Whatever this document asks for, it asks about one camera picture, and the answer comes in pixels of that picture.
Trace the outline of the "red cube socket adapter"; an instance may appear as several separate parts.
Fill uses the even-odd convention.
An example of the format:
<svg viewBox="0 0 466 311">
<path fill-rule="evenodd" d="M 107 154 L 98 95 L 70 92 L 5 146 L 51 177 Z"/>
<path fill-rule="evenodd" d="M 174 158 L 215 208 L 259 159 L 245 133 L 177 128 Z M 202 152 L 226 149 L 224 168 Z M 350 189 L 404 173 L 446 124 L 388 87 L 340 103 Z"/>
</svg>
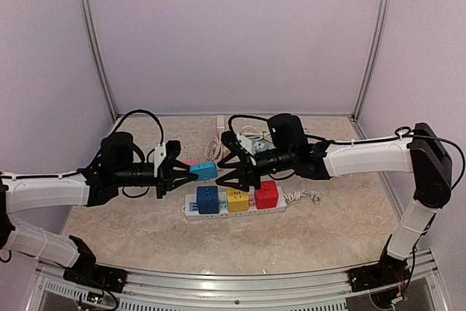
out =
<svg viewBox="0 0 466 311">
<path fill-rule="evenodd" d="M 275 181 L 262 181 L 261 188 L 254 191 L 256 208 L 259 210 L 276 208 L 279 192 Z"/>
</svg>

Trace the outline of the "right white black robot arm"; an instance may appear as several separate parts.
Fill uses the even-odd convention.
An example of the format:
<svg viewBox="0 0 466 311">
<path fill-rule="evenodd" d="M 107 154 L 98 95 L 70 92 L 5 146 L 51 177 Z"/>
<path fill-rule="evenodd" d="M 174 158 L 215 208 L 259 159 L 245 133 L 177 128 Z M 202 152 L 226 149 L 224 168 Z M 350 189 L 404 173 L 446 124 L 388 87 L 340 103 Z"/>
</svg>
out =
<svg viewBox="0 0 466 311">
<path fill-rule="evenodd" d="M 233 127 L 221 134 L 229 153 L 218 162 L 227 174 L 216 179 L 223 187 L 260 189 L 261 179 L 284 171 L 313 181 L 326 181 L 358 173 L 402 172 L 414 176 L 415 190 L 398 228 L 387 241 L 373 279 L 387 285 L 401 271 L 419 238 L 438 210 L 451 199 L 457 182 L 452 179 L 452 159 L 426 123 L 400 127 L 393 135 L 356 141 L 335 141 L 307 135 L 298 116 L 277 114 L 266 119 L 273 147 L 258 154 Z"/>
</svg>

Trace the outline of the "light blue adapter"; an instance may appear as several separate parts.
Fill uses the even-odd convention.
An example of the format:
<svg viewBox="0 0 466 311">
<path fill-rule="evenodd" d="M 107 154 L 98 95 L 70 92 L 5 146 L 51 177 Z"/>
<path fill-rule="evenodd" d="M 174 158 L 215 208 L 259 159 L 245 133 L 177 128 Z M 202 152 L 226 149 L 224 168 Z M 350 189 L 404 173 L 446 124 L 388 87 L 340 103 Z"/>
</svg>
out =
<svg viewBox="0 0 466 311">
<path fill-rule="evenodd" d="M 197 175 L 196 181 L 210 181 L 218 177 L 218 169 L 214 162 L 201 162 L 191 165 L 189 172 Z"/>
</svg>

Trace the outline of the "yellow cube socket adapter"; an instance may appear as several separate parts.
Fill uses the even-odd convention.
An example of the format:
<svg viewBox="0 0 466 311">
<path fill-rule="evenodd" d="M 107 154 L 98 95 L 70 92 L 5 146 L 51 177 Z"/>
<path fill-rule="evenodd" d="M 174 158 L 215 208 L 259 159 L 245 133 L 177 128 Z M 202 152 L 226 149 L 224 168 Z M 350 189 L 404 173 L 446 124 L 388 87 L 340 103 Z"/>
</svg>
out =
<svg viewBox="0 0 466 311">
<path fill-rule="evenodd" d="M 247 192 L 227 188 L 226 201 L 230 213 L 239 213 L 249 210 L 249 194 Z"/>
</svg>

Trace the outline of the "white multicolour power strip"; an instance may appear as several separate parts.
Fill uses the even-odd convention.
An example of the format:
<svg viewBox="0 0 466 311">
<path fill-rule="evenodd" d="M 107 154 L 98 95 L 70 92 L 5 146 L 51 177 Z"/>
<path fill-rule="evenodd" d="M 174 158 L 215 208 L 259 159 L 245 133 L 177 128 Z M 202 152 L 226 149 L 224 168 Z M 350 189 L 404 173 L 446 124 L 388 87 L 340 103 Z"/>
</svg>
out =
<svg viewBox="0 0 466 311">
<path fill-rule="evenodd" d="M 250 190 L 248 194 L 249 204 L 247 210 L 230 212 L 228 209 L 226 191 L 220 191 L 218 193 L 219 209 L 217 213 L 199 213 L 197 208 L 196 194 L 185 195 L 182 211 L 187 220 L 223 219 L 227 217 L 243 217 L 254 216 L 259 214 L 282 213 L 285 212 L 288 205 L 290 205 L 293 202 L 298 202 L 303 198 L 308 198 L 313 202 L 319 202 L 322 199 L 322 194 L 319 191 L 315 190 L 301 189 L 285 193 L 280 186 L 277 187 L 277 190 L 279 193 L 278 200 L 276 206 L 273 208 L 258 209 L 256 207 L 253 190 Z"/>
</svg>

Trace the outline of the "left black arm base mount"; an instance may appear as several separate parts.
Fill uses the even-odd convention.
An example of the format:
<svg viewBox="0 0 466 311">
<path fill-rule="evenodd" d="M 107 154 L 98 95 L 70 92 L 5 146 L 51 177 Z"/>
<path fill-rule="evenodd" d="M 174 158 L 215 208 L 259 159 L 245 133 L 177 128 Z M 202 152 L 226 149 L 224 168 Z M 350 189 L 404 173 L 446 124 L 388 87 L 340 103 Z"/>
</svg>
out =
<svg viewBox="0 0 466 311">
<path fill-rule="evenodd" d="M 71 267 L 64 268 L 63 278 L 79 285 L 121 293 L 128 272 L 124 269 L 97 264 L 94 253 L 83 240 L 73 235 L 69 238 L 77 246 L 79 256 Z"/>
</svg>

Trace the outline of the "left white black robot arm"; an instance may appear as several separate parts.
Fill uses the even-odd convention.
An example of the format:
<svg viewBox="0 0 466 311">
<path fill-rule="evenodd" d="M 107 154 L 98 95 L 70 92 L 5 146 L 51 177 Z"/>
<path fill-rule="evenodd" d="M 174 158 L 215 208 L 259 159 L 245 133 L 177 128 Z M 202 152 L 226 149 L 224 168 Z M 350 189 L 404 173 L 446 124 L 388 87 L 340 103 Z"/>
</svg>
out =
<svg viewBox="0 0 466 311">
<path fill-rule="evenodd" d="M 56 174 L 1 174 L 1 249 L 55 263 L 86 285 L 95 285 L 102 270 L 82 239 L 53 234 L 19 219 L 16 213 L 55 206 L 105 205 L 130 187 L 155 189 L 161 199 L 197 180 L 189 165 L 178 160 L 180 141 L 161 138 L 144 153 L 121 126 L 121 122 L 114 126 L 84 168 Z"/>
</svg>

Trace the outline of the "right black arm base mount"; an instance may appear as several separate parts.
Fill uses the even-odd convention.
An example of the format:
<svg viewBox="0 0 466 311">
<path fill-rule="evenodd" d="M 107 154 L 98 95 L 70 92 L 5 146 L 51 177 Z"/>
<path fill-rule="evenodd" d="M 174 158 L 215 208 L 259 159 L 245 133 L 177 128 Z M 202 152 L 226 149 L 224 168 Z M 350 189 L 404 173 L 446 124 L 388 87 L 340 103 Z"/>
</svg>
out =
<svg viewBox="0 0 466 311">
<path fill-rule="evenodd" d="M 359 292 L 408 280 L 410 272 L 407 258 L 389 256 L 386 245 L 377 263 L 349 269 L 347 275 L 352 292 Z"/>
</svg>

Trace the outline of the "dark blue cube socket adapter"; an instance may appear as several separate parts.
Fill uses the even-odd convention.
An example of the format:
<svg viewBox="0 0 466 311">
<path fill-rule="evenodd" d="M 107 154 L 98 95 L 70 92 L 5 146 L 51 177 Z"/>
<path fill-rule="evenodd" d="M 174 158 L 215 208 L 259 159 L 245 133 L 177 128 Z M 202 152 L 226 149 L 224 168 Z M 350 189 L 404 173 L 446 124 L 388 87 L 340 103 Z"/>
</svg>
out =
<svg viewBox="0 0 466 311">
<path fill-rule="evenodd" d="M 198 186 L 196 193 L 197 211 L 199 214 L 218 214 L 219 198 L 217 186 Z"/>
</svg>

